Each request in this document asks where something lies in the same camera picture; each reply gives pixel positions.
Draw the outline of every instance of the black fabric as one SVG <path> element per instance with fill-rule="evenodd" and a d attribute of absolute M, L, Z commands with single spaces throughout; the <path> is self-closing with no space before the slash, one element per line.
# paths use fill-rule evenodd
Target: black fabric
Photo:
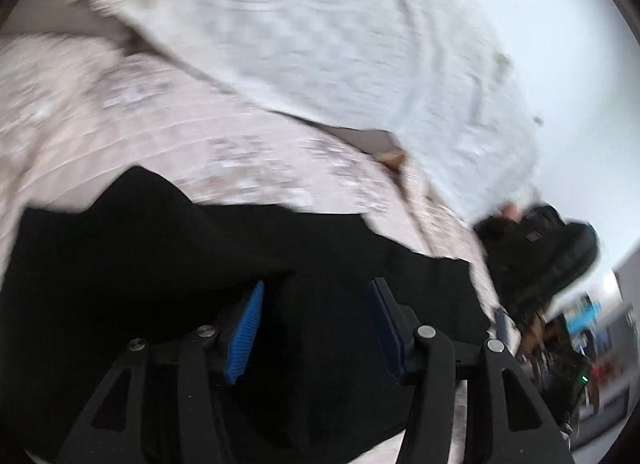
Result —
<path fill-rule="evenodd" d="M 486 338 L 464 261 L 360 216 L 195 205 L 131 168 L 84 212 L 24 212 L 0 292 L 0 420 L 54 460 L 130 339 L 180 338 L 263 279 L 247 371 L 222 397 L 236 458 L 345 462 L 402 430 L 412 394 L 387 375 L 362 301 L 377 276 L 423 323 Z"/>
<path fill-rule="evenodd" d="M 520 328 L 598 256 L 593 227 L 565 223 L 549 205 L 530 209 L 520 222 L 489 217 L 474 229 L 500 302 Z"/>

